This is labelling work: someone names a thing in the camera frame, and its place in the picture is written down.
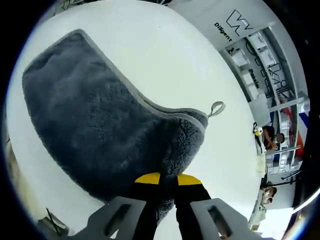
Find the towel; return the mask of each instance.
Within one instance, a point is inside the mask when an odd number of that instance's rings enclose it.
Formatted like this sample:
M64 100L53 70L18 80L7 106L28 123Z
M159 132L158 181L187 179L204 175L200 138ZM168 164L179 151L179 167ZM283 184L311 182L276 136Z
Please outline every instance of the towel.
M51 157L105 202L125 195L144 174L181 174L208 125L202 111L165 108L143 96L82 30L36 57L23 73L22 89ZM172 206L165 199L160 216Z

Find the gray microfiber towel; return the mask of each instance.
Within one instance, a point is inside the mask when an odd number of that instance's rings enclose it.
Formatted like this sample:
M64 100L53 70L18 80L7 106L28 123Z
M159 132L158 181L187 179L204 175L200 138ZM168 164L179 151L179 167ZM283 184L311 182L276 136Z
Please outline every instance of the gray microfiber towel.
M144 97L81 30L34 59L22 88L49 154L103 201L125 195L144 174L181 174L208 125L199 110L164 108ZM159 208L164 217L172 201Z

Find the white table surface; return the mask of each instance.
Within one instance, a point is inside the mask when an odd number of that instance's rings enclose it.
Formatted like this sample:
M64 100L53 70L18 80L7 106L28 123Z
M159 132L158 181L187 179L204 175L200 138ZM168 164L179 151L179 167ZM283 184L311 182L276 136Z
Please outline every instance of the white table surface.
M75 29L84 30L158 105L209 113L213 102L225 102L224 112L209 119L205 141L185 173L199 178L212 198L221 198L248 219L260 178L254 119L246 98L223 58L196 28L173 10L144 1L98 1L71 8L37 27L22 50L7 96L8 131L40 204L75 232L103 205L52 160L31 123L22 90L28 64ZM181 239L175 209L154 239Z

